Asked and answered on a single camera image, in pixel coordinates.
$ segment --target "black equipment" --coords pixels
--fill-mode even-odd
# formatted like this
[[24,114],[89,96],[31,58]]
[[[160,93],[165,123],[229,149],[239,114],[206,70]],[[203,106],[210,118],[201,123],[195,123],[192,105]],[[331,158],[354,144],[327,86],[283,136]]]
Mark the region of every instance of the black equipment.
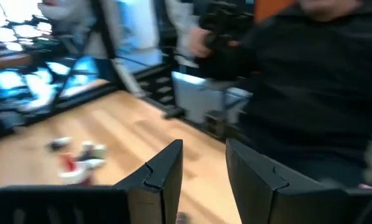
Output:
[[243,223],[372,224],[372,190],[324,186],[233,139],[226,164]]
[[175,223],[182,185],[182,140],[175,140],[114,186],[0,189],[0,224]]
[[205,45],[212,50],[227,47],[231,40],[240,40],[252,23],[251,13],[242,12],[236,4],[226,1],[211,2],[199,20],[201,28],[212,31],[205,39]]
[[243,12],[235,4],[225,1],[212,1],[205,15],[199,20],[202,29],[210,30],[211,33],[205,39],[205,45],[212,50],[207,58],[196,58],[201,74],[205,78],[213,78],[220,81],[229,80],[227,69],[222,66],[228,62],[229,54],[234,47],[229,46],[229,41],[240,40],[253,24],[253,15]]
[[175,49],[178,42],[178,34],[175,26],[168,16],[168,8],[165,1],[155,1],[154,9],[156,11],[157,29],[159,32],[158,48],[164,54],[163,62],[171,64],[173,68],[177,67],[177,61],[174,59]]

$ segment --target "camera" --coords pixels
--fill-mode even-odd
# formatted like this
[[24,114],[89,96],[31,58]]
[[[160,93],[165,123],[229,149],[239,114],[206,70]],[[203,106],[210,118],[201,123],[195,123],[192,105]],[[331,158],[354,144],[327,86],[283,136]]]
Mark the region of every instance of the camera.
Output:
[[202,29],[211,31],[205,45],[211,50],[218,50],[227,47],[231,40],[240,40],[251,28],[253,15],[240,11],[235,4],[212,1],[198,23]]

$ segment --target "cable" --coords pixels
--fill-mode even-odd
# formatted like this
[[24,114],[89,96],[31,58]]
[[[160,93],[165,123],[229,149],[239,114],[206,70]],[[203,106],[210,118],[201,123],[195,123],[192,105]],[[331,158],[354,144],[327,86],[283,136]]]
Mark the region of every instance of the cable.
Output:
[[[10,24],[11,21],[8,19],[7,14],[6,14],[6,11],[5,11],[4,7],[3,7],[2,4],[1,4],[1,1],[0,1],[0,8],[2,9],[2,13],[3,13],[4,16],[5,16],[6,21],[8,21],[8,24]],[[20,44],[20,40],[19,40],[19,38],[21,38],[21,37],[20,37],[19,34],[16,32],[14,26],[10,26],[10,27],[11,27],[11,29],[13,30],[14,36],[16,37],[16,41],[15,41],[15,43]]]
[[138,64],[138,65],[142,65],[142,66],[145,66],[145,67],[151,67],[151,65],[148,65],[148,64],[145,64],[145,63],[142,63],[142,62],[138,62],[138,61],[135,61],[135,60],[132,60],[132,59],[129,59],[129,58],[123,57],[123,56],[117,56],[117,58],[121,58],[121,59],[127,60],[127,61],[129,61],[129,62],[136,63],[136,64]]

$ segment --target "person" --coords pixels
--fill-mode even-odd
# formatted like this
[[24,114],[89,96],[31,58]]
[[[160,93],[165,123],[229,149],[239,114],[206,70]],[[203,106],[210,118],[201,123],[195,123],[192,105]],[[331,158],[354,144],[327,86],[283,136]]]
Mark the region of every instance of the person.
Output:
[[[199,58],[210,33],[191,31]],[[239,115],[260,153],[319,181],[365,184],[372,135],[372,0],[297,0],[230,42],[227,78],[260,71]]]
[[176,60],[181,65],[197,67],[193,61],[194,55],[188,49],[190,31],[198,27],[198,18],[207,10],[210,0],[154,0],[154,2],[158,8],[156,9],[158,16],[162,13],[166,13],[167,16],[158,19],[159,29],[163,24],[171,23],[177,32]]
[[[118,49],[121,44],[120,17],[117,5],[113,0],[102,0],[105,18],[109,27],[111,40],[114,47]],[[73,27],[72,33],[79,35],[86,32],[90,21],[94,19],[90,8],[90,0],[46,0],[38,4],[42,15],[55,21],[58,29]],[[102,79],[112,82],[113,74],[116,74],[111,61],[108,59],[102,35],[99,32],[92,32],[89,43],[85,49],[85,55],[92,56],[99,76]]]

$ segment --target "black jacket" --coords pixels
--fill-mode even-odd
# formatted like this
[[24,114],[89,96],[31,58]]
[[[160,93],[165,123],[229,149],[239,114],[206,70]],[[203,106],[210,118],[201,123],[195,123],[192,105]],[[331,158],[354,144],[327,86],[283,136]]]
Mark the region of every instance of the black jacket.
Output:
[[332,22],[315,22],[296,4],[252,28],[227,58],[229,79],[261,72],[244,124],[316,139],[363,136],[354,145],[365,147],[372,134],[371,4]]

